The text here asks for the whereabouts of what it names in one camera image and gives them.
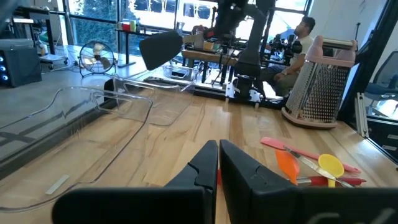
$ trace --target desk fan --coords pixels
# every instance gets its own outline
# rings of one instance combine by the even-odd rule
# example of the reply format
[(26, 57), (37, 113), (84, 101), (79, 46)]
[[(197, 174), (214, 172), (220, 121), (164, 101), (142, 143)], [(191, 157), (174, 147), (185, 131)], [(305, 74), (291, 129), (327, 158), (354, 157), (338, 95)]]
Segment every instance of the desk fan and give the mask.
[[(107, 72), (114, 67), (116, 72), (116, 60), (113, 51), (109, 46), (98, 41), (91, 41), (80, 50), (79, 53), (80, 75), (87, 77), (88, 75), (109, 75)], [(87, 69), (89, 73), (82, 74), (81, 68)]]

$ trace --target yellow measuring spoon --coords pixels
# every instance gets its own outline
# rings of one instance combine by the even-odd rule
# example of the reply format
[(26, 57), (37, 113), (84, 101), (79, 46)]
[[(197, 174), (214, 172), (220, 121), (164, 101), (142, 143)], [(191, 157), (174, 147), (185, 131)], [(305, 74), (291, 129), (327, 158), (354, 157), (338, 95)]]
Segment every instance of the yellow measuring spoon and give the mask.
[[(344, 174), (343, 164), (335, 156), (322, 154), (318, 158), (318, 163), (322, 169), (328, 171), (336, 178), (339, 178)], [(328, 186), (336, 187), (336, 182), (334, 180), (328, 179)]]

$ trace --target wooden table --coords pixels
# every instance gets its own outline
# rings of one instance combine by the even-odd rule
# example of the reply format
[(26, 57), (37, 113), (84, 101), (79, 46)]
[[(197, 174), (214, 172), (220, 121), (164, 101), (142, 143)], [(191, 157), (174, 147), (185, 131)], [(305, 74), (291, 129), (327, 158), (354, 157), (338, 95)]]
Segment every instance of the wooden table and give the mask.
[[(193, 61), (194, 60), (201, 60), (201, 61), (205, 62), (205, 66), (203, 68), (202, 81), (201, 81), (202, 83), (204, 83), (205, 80), (206, 80), (207, 63), (208, 62), (220, 63), (221, 54), (214, 54), (214, 53), (211, 53), (211, 52), (207, 53), (207, 52), (201, 52), (201, 51), (197, 51), (197, 50), (184, 49), (184, 50), (182, 50), (182, 56), (184, 58), (188, 58), (189, 59), (188, 66), (191, 67), (191, 68), (193, 67)], [(238, 59), (236, 57), (231, 57), (230, 58), (229, 55), (225, 55), (225, 54), (222, 56), (221, 64), (222, 65), (226, 65), (226, 66), (223, 66), (223, 68), (222, 68), (221, 81), (220, 81), (221, 85), (225, 81), (227, 67), (228, 66), (234, 66), (237, 61), (238, 61)], [(229, 71), (229, 78), (228, 78), (229, 82), (232, 80), (232, 76), (233, 76), (233, 69), (231, 69)]]
[[(82, 150), (86, 160), (96, 159), (96, 162), (92, 167), (86, 167), (82, 176), (96, 172), (96, 167), (114, 154), (107, 146), (115, 141), (125, 141), (134, 128), (133, 123), (121, 123), (115, 116), (101, 117), (86, 126), (80, 134), (89, 134), (92, 140)], [(345, 123), (339, 123), (330, 131), (302, 129), (286, 122), (280, 111), (265, 108), (254, 111), (250, 106), (225, 104), (197, 96), (170, 126), (150, 125), (146, 147), (123, 151), (95, 186), (161, 187), (178, 174), (209, 139), (229, 139), (261, 164), (284, 176), (277, 166), (274, 149), (259, 142), (264, 136), (309, 152), (339, 157), (342, 162), (362, 171), (359, 177), (367, 180), (364, 187), (398, 186), (396, 165)], [(40, 177), (44, 172), (40, 170), (43, 162), (51, 163), (54, 169), (79, 170), (86, 166), (87, 163), (77, 161), (62, 162), (63, 158), (74, 156), (67, 147), (61, 147), (67, 141), (0, 181), (0, 206), (14, 206), (13, 202), (18, 200), (35, 200), (40, 182), (32, 181), (31, 176)], [(314, 171), (299, 164), (300, 177), (315, 175)], [(14, 194), (20, 189), (24, 189), (25, 195)], [(218, 188), (216, 206), (216, 223), (229, 223), (221, 187)], [(0, 213), (0, 223), (50, 223), (51, 208), (52, 203), (28, 212)]]

